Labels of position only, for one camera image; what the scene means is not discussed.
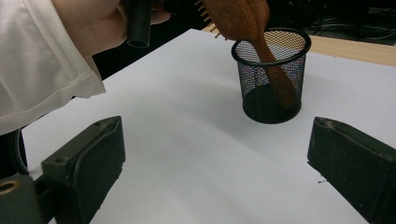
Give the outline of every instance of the person's arm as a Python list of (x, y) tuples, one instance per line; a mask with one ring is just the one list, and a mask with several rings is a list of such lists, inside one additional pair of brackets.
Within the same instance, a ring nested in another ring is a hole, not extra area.
[(0, 0), (0, 134), (105, 92), (50, 0)]
[[(158, 6), (153, 19), (165, 21)], [(120, 0), (0, 0), (0, 135), (105, 92), (92, 55), (125, 29)]]

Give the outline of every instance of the wooden hairbrush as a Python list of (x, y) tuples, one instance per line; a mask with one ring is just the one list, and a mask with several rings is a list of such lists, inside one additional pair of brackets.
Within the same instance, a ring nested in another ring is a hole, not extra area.
[[(203, 11), (204, 21), (214, 23), (212, 31), (218, 29), (226, 39), (246, 40), (262, 63), (276, 61), (264, 35), (270, 16), (266, 0), (198, 0), (195, 5)], [(265, 73), (280, 106), (292, 109), (297, 103), (296, 91), (285, 71), (280, 66), (272, 66), (265, 68)]]

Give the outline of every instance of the hand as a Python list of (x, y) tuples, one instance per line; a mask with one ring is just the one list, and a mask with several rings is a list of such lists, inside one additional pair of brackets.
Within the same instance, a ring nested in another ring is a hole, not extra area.
[[(84, 58), (112, 49), (126, 38), (126, 0), (52, 0), (64, 28)], [(151, 24), (167, 21), (163, 0), (153, 0)]]

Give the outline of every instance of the table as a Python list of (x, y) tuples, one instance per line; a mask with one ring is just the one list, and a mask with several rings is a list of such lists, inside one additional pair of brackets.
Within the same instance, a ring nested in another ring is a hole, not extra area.
[(318, 116), (396, 147), (396, 67), (309, 52), (301, 112), (261, 124), (243, 112), (232, 45), (190, 30), (108, 78), (106, 94), (29, 125), (32, 176), (90, 124), (121, 115), (127, 161), (92, 223), (366, 223), (318, 183), (309, 137)]
[[(203, 31), (210, 32), (214, 25)], [(334, 57), (396, 66), (396, 47), (311, 35), (311, 52)]]

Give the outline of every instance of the hairbrush bristles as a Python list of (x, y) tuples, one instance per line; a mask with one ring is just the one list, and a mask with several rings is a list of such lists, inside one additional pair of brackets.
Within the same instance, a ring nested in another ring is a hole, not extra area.
[(201, 0), (195, 2), (195, 5), (198, 7), (198, 11), (201, 12), (201, 17), (204, 18), (204, 22), (207, 22), (207, 28), (211, 28), (209, 31), (213, 33), (217, 31), (215, 38), (218, 38), (221, 33), (219, 29), (216, 27), (216, 24), (210, 18), (209, 12), (206, 10), (204, 3)]

